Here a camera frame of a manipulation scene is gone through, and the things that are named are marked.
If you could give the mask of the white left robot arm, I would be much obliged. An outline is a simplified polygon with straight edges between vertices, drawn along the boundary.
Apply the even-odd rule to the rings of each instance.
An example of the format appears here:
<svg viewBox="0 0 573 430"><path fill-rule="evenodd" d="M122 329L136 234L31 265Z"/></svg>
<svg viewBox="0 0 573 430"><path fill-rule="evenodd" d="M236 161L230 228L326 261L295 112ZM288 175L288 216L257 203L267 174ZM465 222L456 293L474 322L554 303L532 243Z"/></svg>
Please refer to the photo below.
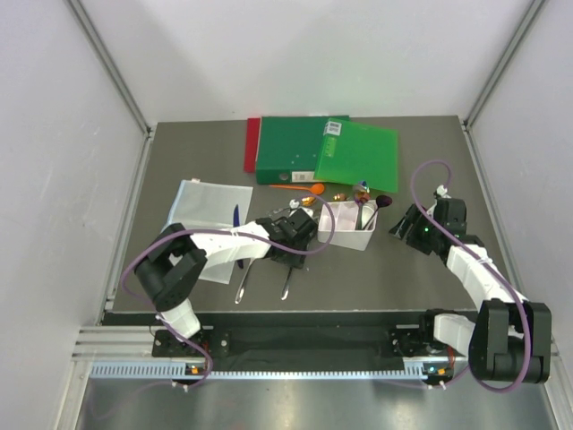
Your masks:
<svg viewBox="0 0 573 430"><path fill-rule="evenodd" d="M175 223L165 228L129 269L159 320L174 331L174 347L190 356L201 349L203 335L189 296L204 271L239 260L253 263L261 259L300 269L317 231L317 222L303 209L225 229L186 229Z"/></svg>

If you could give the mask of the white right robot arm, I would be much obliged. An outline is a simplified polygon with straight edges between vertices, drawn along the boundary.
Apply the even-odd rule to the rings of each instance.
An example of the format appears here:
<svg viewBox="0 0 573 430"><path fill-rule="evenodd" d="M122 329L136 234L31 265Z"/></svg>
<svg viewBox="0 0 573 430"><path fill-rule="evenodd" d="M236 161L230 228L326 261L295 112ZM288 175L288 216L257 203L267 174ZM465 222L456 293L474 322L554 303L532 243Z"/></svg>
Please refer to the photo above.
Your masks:
<svg viewBox="0 0 573 430"><path fill-rule="evenodd" d="M466 232L466 204L445 187L430 209L411 205L389 230L415 250L440 257L461 282L478 315L471 322L453 311L429 311L417 333L431 355L447 346L467 357L473 377L486 382L545 383L550 376L552 314L511 287L478 236Z"/></svg>

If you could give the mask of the silver spoon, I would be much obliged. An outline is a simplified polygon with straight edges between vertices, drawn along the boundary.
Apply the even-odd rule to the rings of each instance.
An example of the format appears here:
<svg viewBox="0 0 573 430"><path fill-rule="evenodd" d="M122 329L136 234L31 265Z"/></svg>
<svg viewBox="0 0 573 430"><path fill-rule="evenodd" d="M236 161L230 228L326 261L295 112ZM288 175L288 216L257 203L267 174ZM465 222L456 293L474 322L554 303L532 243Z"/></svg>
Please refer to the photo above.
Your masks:
<svg viewBox="0 0 573 430"><path fill-rule="evenodd" d="M370 194L365 189L354 190L354 202L357 205L357 217L360 218L363 212L363 206L370 201Z"/></svg>

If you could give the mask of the white ceramic spoon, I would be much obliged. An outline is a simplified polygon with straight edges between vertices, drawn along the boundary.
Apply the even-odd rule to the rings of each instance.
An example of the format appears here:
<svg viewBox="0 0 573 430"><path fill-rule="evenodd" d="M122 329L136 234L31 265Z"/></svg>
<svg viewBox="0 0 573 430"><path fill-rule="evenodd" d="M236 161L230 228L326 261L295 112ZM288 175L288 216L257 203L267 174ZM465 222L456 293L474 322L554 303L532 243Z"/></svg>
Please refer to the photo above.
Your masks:
<svg viewBox="0 0 573 430"><path fill-rule="evenodd" d="M370 221L372 215L377 210L377 204L375 201L369 201L364 203L359 209L357 219L356 219L356 229L364 230L365 226Z"/></svg>

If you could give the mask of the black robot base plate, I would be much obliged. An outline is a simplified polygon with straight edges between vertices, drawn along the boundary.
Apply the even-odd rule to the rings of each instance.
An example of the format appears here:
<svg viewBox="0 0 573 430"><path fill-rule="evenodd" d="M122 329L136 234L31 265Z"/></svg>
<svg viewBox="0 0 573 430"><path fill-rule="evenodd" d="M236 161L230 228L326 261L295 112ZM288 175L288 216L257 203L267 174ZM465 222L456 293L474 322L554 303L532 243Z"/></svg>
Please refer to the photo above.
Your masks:
<svg viewBox="0 0 573 430"><path fill-rule="evenodd" d="M382 326L273 326L203 328L184 340L168 329L154 335L154 357L200 357L207 352L214 360L245 358L261 351L281 355L294 352L309 360L320 352L342 354L366 352L373 357L415 357L443 354L448 347L429 341L415 328Z"/></svg>

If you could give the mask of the black iridescent spoon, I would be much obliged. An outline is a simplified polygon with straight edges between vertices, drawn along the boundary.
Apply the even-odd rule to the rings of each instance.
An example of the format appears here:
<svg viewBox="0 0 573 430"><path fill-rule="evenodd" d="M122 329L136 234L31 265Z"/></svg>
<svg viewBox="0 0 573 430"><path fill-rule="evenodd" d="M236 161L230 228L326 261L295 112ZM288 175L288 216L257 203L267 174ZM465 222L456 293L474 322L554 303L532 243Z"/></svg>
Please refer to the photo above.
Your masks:
<svg viewBox="0 0 573 430"><path fill-rule="evenodd" d="M367 230L370 227L370 225L376 218L377 212L382 208L390 206L393 203L393 199L386 194L380 194L376 197L375 203L376 203L376 209L374 210L371 217L363 224L363 230Z"/></svg>

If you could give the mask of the white divided plastic container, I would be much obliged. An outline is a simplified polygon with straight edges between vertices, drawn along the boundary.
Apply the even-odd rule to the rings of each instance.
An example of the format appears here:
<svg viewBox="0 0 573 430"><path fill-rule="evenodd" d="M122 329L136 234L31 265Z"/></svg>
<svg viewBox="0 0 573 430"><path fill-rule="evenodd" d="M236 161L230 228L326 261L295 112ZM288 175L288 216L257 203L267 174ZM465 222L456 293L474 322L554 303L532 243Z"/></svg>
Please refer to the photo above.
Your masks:
<svg viewBox="0 0 573 430"><path fill-rule="evenodd" d="M329 206L334 214L334 221L331 220L329 211L323 206L318 223L318 241L326 243L331 228L335 227L334 235L329 242L331 245L364 251L376 229L376 218L367 230L357 230L358 208L354 202L331 202Z"/></svg>

